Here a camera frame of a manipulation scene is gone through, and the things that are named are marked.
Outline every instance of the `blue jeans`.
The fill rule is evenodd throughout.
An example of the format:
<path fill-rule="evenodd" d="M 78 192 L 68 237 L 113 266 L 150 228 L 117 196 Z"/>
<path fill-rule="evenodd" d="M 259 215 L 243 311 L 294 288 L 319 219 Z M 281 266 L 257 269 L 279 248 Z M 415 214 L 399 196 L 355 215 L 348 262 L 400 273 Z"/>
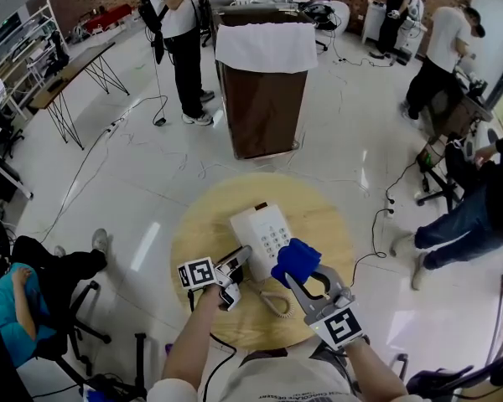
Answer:
<path fill-rule="evenodd" d="M 503 237 L 494 232 L 488 220 L 486 186 L 474 191 L 450 213 L 419 228 L 415 245 L 429 249 L 453 240 L 456 241 L 428 253 L 423 266 L 436 270 L 451 262 L 472 260 L 503 245 Z"/>

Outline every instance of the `white shirt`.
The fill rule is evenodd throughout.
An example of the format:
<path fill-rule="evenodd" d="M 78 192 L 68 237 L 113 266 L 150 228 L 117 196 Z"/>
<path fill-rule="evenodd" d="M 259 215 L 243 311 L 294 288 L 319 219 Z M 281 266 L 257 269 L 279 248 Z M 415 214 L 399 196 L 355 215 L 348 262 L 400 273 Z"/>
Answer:
<path fill-rule="evenodd" d="M 165 6 L 163 0 L 150 0 L 157 14 Z M 199 10 L 200 3 L 194 0 L 194 5 Z M 183 0 L 177 10 L 168 10 L 162 20 L 162 35 L 168 39 L 188 33 L 196 25 L 194 6 L 190 0 Z"/>
<path fill-rule="evenodd" d="M 427 56 L 438 67 L 453 73 L 460 57 L 455 48 L 455 39 L 469 44 L 471 26 L 460 8 L 438 8 L 433 15 L 433 22 Z"/>
<path fill-rule="evenodd" d="M 255 359 L 230 376 L 220 402 L 360 402 L 341 374 L 329 363 L 310 358 Z M 158 381 L 148 402 L 197 402 L 191 384 L 180 379 Z M 409 395 L 395 402 L 421 402 Z"/>

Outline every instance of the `white tiled floor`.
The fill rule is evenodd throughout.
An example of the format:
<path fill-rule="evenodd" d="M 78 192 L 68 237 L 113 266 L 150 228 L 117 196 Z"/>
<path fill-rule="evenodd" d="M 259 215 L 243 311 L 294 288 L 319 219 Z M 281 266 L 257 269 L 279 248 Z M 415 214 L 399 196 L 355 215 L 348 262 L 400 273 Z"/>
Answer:
<path fill-rule="evenodd" d="M 118 37 L 106 60 L 131 95 L 112 90 L 107 95 L 86 75 L 65 90 L 86 151 L 102 129 L 140 100 L 158 94 L 153 56 L 143 31 Z M 335 42 L 343 57 L 359 62 L 366 49 L 356 36 Z M 204 87 L 218 97 L 211 47 L 202 49 Z M 91 294 L 82 316 L 113 338 L 109 346 L 85 337 L 82 350 L 96 361 L 99 372 L 113 372 L 132 382 L 135 332 L 149 336 L 146 347 L 148 385 L 159 376 L 163 346 L 172 342 L 187 313 L 178 304 L 170 272 L 169 253 L 174 229 L 187 206 L 208 187 L 249 171 L 286 173 L 313 184 L 335 204 L 350 230 L 356 258 L 371 251 L 371 223 L 384 206 L 384 192 L 425 143 L 422 133 L 403 123 L 397 105 L 420 63 L 407 67 L 372 68 L 340 64 L 333 47 L 319 56 L 309 73 L 298 124 L 303 143 L 293 155 L 268 161 L 238 162 L 233 157 L 225 119 L 214 126 L 186 126 L 168 58 L 158 67 L 168 123 L 152 125 L 158 100 L 130 110 L 111 139 L 99 141 L 77 178 L 67 189 L 86 156 L 73 142 L 64 144 L 48 114 L 41 111 L 25 130 L 26 140 L 15 147 L 11 164 L 34 191 L 18 221 L 18 235 L 43 239 L 65 202 L 65 212 L 44 245 L 68 251 L 87 250 L 94 229 L 105 227 L 112 237 L 108 268 L 97 276 L 101 290 Z M 379 215 L 376 248 L 387 251 L 393 237 L 415 230 L 445 211 L 436 201 L 415 205 L 421 190 L 415 168 L 392 190 L 397 200 L 393 219 Z M 23 201 L 16 197 L 10 214 Z M 433 275 L 422 292 L 409 287 L 408 260 L 367 258 L 355 278 L 355 294 L 372 346 L 391 363 L 408 353 L 408 375 L 421 369 L 456 369 L 486 359 L 495 325 L 503 249 L 470 264 L 448 266 Z M 232 369 L 245 353 L 215 376 L 209 400 L 215 400 Z M 207 372 L 226 352 L 213 343 Z"/>

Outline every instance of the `person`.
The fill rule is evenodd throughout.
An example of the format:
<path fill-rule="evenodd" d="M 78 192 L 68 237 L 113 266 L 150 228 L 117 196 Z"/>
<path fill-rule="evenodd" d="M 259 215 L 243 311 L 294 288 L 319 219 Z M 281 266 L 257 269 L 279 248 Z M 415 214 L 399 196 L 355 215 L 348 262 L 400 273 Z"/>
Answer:
<path fill-rule="evenodd" d="M 148 402 L 197 402 L 198 388 L 209 352 L 210 329 L 219 304 L 220 287 L 208 287 L 171 348 L 162 379 L 149 390 Z M 220 400 L 357 401 L 350 394 L 346 378 L 334 366 L 337 364 L 333 359 L 334 355 L 328 353 L 329 361 L 288 358 L 284 349 L 252 353 L 229 378 Z M 421 401 L 419 396 L 408 395 L 402 381 L 380 360 L 364 339 L 358 338 L 346 346 L 345 353 L 366 401 Z"/>
<path fill-rule="evenodd" d="M 480 14 L 469 6 L 441 7 L 433 15 L 433 33 L 427 57 L 412 80 L 401 104 L 402 115 L 421 128 L 419 112 L 441 90 L 454 81 L 453 71 L 460 58 L 475 54 L 469 51 L 470 37 L 484 37 Z"/>
<path fill-rule="evenodd" d="M 378 52 L 370 52 L 369 55 L 376 59 L 384 59 L 395 48 L 399 28 L 408 16 L 408 7 L 412 0 L 387 0 L 386 17 L 380 28 L 380 36 L 376 49 Z"/>
<path fill-rule="evenodd" d="M 478 150 L 475 162 L 481 168 L 496 153 L 501 154 L 500 164 L 456 209 L 392 244 L 392 255 L 412 256 L 418 250 L 450 243 L 415 255 L 412 289 L 420 290 L 432 270 L 456 261 L 473 260 L 503 245 L 503 138 Z"/>
<path fill-rule="evenodd" d="M 183 122 L 207 126 L 212 116 L 202 104 L 212 100 L 215 93 L 201 86 L 200 21 L 198 0 L 150 0 L 157 14 L 168 6 L 162 20 L 162 34 L 168 52 L 173 55 L 175 84 L 181 106 Z"/>
<path fill-rule="evenodd" d="M 9 271 L 7 258 L 0 257 L 0 333 L 15 368 L 67 325 L 70 298 L 79 281 L 106 267 L 106 231 L 95 231 L 91 244 L 89 253 L 67 255 L 56 246 L 51 255 L 37 240 L 20 236 Z"/>

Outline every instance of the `trash can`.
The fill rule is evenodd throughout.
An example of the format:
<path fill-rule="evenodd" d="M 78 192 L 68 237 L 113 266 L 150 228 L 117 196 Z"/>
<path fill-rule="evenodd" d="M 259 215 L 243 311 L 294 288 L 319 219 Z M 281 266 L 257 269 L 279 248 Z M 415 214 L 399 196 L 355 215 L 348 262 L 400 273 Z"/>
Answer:
<path fill-rule="evenodd" d="M 215 29 L 220 25 L 312 23 L 296 9 L 278 8 L 239 8 L 219 13 L 213 17 L 213 21 Z M 314 32 L 312 47 L 316 58 Z M 253 159 L 291 152 L 297 148 L 294 136 L 307 70 L 264 73 L 239 70 L 219 60 L 216 63 L 235 156 Z"/>

